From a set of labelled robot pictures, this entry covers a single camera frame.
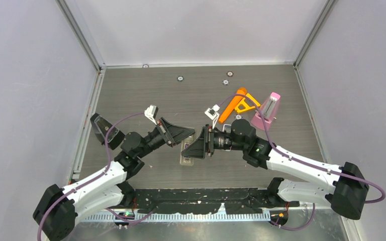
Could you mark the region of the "white grey remote control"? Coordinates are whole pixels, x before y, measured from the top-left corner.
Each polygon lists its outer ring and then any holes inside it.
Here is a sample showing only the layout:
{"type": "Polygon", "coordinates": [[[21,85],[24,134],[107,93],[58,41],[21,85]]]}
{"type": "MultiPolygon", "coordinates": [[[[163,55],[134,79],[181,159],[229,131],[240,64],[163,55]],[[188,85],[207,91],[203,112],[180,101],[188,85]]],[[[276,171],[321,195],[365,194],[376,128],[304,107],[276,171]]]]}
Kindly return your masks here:
{"type": "Polygon", "coordinates": [[[223,124],[223,131],[230,133],[231,132],[231,125],[230,124],[223,124]]]}

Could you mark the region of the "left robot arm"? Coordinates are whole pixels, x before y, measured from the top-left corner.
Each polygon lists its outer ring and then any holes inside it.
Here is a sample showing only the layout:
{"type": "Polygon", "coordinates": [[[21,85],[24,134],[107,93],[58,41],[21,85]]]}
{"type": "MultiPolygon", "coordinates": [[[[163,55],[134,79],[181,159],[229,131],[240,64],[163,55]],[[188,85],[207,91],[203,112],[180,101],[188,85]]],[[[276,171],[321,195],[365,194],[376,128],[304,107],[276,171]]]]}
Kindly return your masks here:
{"type": "Polygon", "coordinates": [[[136,194],[127,181],[144,167],[142,158],[163,145],[174,147],[194,133],[193,128],[160,118],[145,136],[137,132],[125,134],[121,151],[105,167],[73,184],[53,184],[44,191],[33,212],[38,224],[36,239],[45,235],[49,240],[63,240],[91,214],[117,205],[130,207],[136,194]]]}

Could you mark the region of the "white beige remote control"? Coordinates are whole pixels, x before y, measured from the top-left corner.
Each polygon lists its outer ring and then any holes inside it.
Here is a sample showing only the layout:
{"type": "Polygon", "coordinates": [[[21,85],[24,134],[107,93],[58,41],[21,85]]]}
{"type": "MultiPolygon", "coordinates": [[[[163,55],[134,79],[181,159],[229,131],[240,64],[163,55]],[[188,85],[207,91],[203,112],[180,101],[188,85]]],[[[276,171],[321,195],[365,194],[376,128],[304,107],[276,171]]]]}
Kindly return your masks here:
{"type": "Polygon", "coordinates": [[[181,166],[193,166],[194,165],[194,158],[189,154],[189,152],[185,153],[185,149],[188,149],[188,147],[196,140],[196,134],[193,133],[190,136],[188,136],[186,139],[182,140],[180,146],[180,159],[179,163],[181,166]]]}

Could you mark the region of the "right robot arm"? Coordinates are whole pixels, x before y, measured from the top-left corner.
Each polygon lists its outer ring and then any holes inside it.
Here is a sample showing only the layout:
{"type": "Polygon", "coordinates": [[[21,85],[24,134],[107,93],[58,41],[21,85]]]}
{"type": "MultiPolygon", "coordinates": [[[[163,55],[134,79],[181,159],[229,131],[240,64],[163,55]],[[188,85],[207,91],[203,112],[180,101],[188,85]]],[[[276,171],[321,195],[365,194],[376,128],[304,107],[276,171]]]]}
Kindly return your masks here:
{"type": "Polygon", "coordinates": [[[283,202],[301,201],[330,207],[337,214],[359,220],[369,191],[364,176],[353,163],[333,165],[294,154],[256,134],[245,119],[232,122],[229,132],[209,125],[200,136],[182,151],[184,157],[204,159],[215,150],[242,151],[242,158],[253,167],[287,173],[300,178],[294,182],[274,178],[267,192],[273,206],[283,202]]]}

